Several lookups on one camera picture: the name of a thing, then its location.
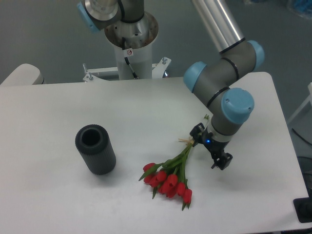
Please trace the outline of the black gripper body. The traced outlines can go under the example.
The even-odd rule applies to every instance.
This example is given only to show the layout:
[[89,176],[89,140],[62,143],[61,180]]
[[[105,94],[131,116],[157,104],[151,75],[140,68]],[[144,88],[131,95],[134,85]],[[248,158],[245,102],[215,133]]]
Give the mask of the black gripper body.
[[202,144],[211,153],[212,156],[221,156],[224,153],[225,147],[229,141],[221,142],[220,140],[213,139],[213,133],[204,131],[202,133]]

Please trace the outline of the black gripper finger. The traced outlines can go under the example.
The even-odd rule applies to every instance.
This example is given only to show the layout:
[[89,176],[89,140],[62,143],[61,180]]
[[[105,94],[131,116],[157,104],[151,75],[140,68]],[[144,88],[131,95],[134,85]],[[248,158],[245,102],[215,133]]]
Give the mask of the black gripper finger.
[[211,156],[214,160],[214,163],[211,166],[212,169],[218,167],[220,170],[224,170],[229,166],[233,159],[233,156],[231,154],[224,151],[212,152]]
[[202,133],[204,132],[204,130],[205,127],[203,123],[199,123],[190,131],[193,146],[196,146],[197,144],[202,144]]

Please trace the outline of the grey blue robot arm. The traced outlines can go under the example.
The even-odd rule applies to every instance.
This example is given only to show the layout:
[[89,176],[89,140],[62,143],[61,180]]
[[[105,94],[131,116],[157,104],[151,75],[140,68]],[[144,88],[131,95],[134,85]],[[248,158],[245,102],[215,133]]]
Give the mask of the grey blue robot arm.
[[[256,41],[245,40],[225,1],[194,0],[193,6],[205,24],[221,56],[214,65],[196,62],[184,74],[188,89],[212,113],[208,126],[195,126],[191,136],[210,152],[214,167],[223,170],[232,161],[225,152],[254,109],[252,95],[233,84],[258,68],[265,53]],[[87,27],[104,31],[114,46],[120,80],[152,78],[151,45],[158,35],[156,19],[142,0],[83,0],[78,11]]]

